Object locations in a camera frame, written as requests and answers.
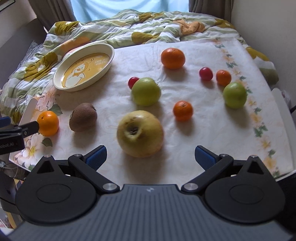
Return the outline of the green apple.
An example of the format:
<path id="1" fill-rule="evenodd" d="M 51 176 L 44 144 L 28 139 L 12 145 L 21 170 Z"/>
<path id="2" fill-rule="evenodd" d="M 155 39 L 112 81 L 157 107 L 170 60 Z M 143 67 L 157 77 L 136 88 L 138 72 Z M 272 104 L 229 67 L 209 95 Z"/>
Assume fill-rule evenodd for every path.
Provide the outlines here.
<path id="1" fill-rule="evenodd" d="M 152 78 L 140 78 L 132 87 L 132 98 L 137 105 L 151 106 L 157 103 L 160 97 L 161 89 Z"/>
<path id="2" fill-rule="evenodd" d="M 229 108 L 239 109 L 245 105 L 247 92 L 241 83 L 231 82 L 224 88 L 223 98 Z"/>

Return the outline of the small mandarin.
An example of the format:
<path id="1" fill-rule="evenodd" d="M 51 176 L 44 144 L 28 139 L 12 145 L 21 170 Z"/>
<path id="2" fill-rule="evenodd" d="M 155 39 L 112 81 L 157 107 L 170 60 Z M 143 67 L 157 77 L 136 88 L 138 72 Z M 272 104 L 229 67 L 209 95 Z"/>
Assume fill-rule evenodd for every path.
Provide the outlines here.
<path id="1" fill-rule="evenodd" d="M 221 86 L 227 86 L 231 82 L 231 74 L 226 70 L 218 70 L 216 72 L 216 81 Z"/>
<path id="2" fill-rule="evenodd" d="M 193 107 L 189 102 L 181 100 L 175 103 L 173 113 L 177 121 L 188 121 L 193 115 Z"/>

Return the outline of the large yellow apple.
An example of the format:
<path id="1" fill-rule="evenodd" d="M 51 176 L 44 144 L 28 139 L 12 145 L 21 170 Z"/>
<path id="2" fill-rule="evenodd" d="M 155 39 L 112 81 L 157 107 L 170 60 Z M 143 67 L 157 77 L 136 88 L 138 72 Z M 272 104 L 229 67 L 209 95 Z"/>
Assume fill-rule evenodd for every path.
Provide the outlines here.
<path id="1" fill-rule="evenodd" d="M 155 115 L 145 110 L 136 110 L 120 120 L 116 137 L 126 154 L 146 158 L 162 148 L 164 130 Z"/>

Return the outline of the red cherry tomato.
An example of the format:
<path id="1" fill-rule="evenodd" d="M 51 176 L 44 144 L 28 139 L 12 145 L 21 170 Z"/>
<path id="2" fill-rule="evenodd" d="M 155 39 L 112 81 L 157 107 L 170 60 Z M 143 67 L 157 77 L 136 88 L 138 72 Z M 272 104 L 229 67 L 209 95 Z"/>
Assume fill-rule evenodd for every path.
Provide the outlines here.
<path id="1" fill-rule="evenodd" d="M 199 75 L 201 77 L 201 80 L 203 81 L 211 81 L 213 78 L 213 72 L 208 67 L 203 67 L 199 70 Z"/>
<path id="2" fill-rule="evenodd" d="M 139 80 L 138 77 L 135 77 L 135 76 L 131 77 L 131 78 L 128 80 L 128 87 L 129 87 L 130 89 L 132 89 L 132 87 L 134 86 L 134 84 L 135 84 L 138 80 Z"/>

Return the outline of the brown curtain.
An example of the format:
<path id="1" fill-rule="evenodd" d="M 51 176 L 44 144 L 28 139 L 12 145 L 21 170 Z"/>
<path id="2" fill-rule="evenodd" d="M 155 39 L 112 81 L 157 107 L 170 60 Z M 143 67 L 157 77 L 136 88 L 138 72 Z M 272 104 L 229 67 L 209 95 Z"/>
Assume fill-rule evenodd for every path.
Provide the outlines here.
<path id="1" fill-rule="evenodd" d="M 212 15 L 231 22 L 233 0 L 189 0 L 189 12 Z"/>
<path id="2" fill-rule="evenodd" d="M 29 0 L 29 3 L 46 30 L 56 22 L 76 21 L 70 0 Z"/>

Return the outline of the green striped floral quilt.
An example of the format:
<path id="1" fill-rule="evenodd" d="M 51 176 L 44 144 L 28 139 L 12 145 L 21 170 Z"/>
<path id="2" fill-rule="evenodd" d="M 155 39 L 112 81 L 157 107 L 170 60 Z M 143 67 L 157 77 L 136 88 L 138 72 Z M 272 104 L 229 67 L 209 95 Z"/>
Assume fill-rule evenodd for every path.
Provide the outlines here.
<path id="1" fill-rule="evenodd" d="M 11 73 L 1 90 L 1 114 L 19 123 L 31 98 L 44 95 L 51 85 L 54 68 L 71 50 L 91 42 L 114 48 L 198 39 L 237 39 L 250 54 L 268 85 L 275 85 L 274 64 L 245 42 L 229 21 L 215 16 L 178 11 L 141 13 L 126 9 L 115 16 L 89 23 L 60 21 L 48 31 L 41 48 Z"/>

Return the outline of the framed wall picture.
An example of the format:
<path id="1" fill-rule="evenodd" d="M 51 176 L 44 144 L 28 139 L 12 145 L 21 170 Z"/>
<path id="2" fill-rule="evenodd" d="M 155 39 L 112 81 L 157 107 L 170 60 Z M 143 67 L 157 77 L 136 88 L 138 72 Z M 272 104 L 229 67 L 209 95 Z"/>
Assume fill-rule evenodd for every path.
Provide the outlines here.
<path id="1" fill-rule="evenodd" d="M 6 9 L 10 5 L 14 4 L 15 0 L 0 0 L 0 11 Z"/>

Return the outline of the brown right curtain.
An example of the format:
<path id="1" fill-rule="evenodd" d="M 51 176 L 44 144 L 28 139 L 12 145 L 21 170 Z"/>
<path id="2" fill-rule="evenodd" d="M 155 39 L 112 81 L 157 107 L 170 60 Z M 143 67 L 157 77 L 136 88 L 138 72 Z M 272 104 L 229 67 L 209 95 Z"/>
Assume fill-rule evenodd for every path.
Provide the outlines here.
<path id="1" fill-rule="evenodd" d="M 233 0 L 189 0 L 189 12 L 212 15 L 231 22 Z"/>

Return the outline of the grey headboard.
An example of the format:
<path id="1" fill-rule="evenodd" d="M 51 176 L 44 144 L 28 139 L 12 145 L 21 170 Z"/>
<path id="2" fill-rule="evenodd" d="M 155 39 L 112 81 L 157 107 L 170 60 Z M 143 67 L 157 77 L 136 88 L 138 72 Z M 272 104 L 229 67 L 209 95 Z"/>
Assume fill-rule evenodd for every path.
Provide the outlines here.
<path id="1" fill-rule="evenodd" d="M 8 81 L 9 76 L 16 70 L 18 64 L 23 60 L 30 44 L 44 42 L 46 31 L 38 18 L 21 27 L 1 47 L 1 88 Z"/>

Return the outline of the large orange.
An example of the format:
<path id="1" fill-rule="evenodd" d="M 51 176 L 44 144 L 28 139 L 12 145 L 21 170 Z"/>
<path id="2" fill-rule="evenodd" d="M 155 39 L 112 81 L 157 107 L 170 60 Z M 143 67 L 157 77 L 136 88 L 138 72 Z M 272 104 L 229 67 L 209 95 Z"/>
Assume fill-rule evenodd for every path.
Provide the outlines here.
<path id="1" fill-rule="evenodd" d="M 184 66 L 185 54 L 177 48 L 167 48 L 161 53 L 161 62 L 165 68 L 176 70 Z"/>

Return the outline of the brown left curtain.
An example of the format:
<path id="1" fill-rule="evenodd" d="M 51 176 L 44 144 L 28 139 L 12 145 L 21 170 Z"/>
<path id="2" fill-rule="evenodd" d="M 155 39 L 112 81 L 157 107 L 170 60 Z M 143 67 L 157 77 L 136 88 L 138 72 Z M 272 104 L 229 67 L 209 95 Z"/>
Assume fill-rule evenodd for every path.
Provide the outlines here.
<path id="1" fill-rule="evenodd" d="M 76 21 L 70 0 L 29 0 L 29 3 L 46 30 L 56 22 Z"/>

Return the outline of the small orange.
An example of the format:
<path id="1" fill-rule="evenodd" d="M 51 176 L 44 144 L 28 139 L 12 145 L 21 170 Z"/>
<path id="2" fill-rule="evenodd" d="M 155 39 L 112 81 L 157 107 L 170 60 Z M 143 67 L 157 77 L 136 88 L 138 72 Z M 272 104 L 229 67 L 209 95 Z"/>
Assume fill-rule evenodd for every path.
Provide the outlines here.
<path id="1" fill-rule="evenodd" d="M 59 119 L 52 111 L 42 112 L 38 116 L 37 122 L 39 124 L 39 133 L 43 136 L 53 136 L 58 132 Z"/>

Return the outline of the light blue window curtain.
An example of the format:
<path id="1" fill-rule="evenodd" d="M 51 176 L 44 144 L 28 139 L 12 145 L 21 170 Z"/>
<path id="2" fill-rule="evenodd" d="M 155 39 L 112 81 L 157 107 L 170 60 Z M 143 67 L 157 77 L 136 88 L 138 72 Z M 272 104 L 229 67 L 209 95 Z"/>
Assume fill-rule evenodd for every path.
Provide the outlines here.
<path id="1" fill-rule="evenodd" d="M 188 0 L 72 0 L 76 20 L 90 22 L 115 16 L 122 10 L 140 12 L 189 11 Z"/>

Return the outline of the floral white tablecloth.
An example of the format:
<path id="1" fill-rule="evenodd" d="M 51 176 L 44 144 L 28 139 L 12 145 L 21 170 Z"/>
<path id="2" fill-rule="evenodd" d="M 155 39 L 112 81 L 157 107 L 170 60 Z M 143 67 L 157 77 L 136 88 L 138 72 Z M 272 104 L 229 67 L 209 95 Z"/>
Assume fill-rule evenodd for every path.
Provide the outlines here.
<path id="1" fill-rule="evenodd" d="M 184 52 L 179 70 L 165 69 L 161 53 L 170 47 Z M 148 158 L 133 158 L 120 148 L 120 120 L 138 110 L 127 82 L 150 77 L 161 89 L 159 101 L 146 108 L 164 129 L 162 149 Z M 202 145 L 235 159 L 257 155 L 274 177 L 294 170 L 293 157 L 280 111 L 264 77 L 235 39 L 154 43 L 116 49 L 112 66 L 99 81 L 77 92 L 50 86 L 38 110 L 57 111 L 59 132 L 26 140 L 26 148 L 11 155 L 31 169 L 43 156 L 66 159 L 99 145 L 107 160 L 99 173 L 118 185 L 182 185 L 203 169 L 194 150 Z"/>

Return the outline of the oval cream duck dish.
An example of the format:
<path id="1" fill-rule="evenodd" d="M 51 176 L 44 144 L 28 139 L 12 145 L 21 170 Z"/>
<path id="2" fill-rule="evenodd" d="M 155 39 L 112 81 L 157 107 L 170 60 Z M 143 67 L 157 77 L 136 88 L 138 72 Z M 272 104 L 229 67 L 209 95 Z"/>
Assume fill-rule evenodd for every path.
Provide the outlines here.
<path id="1" fill-rule="evenodd" d="M 114 54 L 111 45 L 101 43 L 86 44 L 70 51 L 54 74 L 54 87 L 74 92 L 93 85 L 107 73 Z"/>

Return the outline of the brown kiwi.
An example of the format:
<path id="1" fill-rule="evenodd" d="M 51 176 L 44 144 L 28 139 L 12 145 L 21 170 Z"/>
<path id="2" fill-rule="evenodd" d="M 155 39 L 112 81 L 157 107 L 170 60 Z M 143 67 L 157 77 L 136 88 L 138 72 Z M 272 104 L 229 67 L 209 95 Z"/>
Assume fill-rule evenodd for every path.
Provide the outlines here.
<path id="1" fill-rule="evenodd" d="M 97 112 L 95 107 L 88 102 L 78 105 L 69 119 L 69 127 L 74 132 L 84 132 L 96 125 Z"/>

